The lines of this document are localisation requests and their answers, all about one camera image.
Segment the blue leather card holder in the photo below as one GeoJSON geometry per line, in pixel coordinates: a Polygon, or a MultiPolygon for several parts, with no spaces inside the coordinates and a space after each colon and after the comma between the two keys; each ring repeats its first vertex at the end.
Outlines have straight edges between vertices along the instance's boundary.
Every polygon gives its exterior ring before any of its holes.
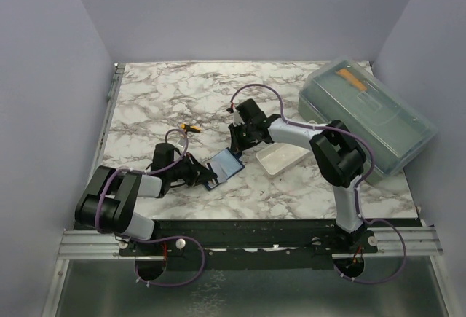
{"type": "Polygon", "coordinates": [[[231,177],[245,168],[239,157],[233,154],[229,148],[221,150],[213,157],[206,159],[203,163],[217,175],[214,180],[205,183],[205,188],[208,191],[228,182],[231,177]]]}

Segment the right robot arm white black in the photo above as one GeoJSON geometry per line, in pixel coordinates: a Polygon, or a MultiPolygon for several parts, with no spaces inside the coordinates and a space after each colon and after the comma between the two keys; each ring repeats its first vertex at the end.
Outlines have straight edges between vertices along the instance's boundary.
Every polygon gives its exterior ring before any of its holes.
{"type": "Polygon", "coordinates": [[[364,228],[360,214],[359,182],[362,180],[366,153],[346,125],[331,123],[310,125],[292,122],[279,114],[266,116],[253,99],[227,111],[233,115],[229,125],[230,149],[237,154],[260,143],[290,144],[313,153],[323,178],[332,185],[336,204],[336,247],[345,253],[361,244],[364,228]]]}

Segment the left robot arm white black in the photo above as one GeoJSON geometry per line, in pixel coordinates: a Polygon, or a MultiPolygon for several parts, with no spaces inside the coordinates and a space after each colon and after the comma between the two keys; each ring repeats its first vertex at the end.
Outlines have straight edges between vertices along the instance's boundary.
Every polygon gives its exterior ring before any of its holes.
{"type": "Polygon", "coordinates": [[[136,246],[144,254],[157,253],[161,237],[154,232],[153,220],[135,212],[136,200],[164,197],[178,181],[195,187],[225,180],[216,161],[200,163],[188,152],[175,159],[177,152],[172,144],[157,144],[149,172],[98,167],[76,205],[76,222],[100,232],[136,238],[136,246]]]}

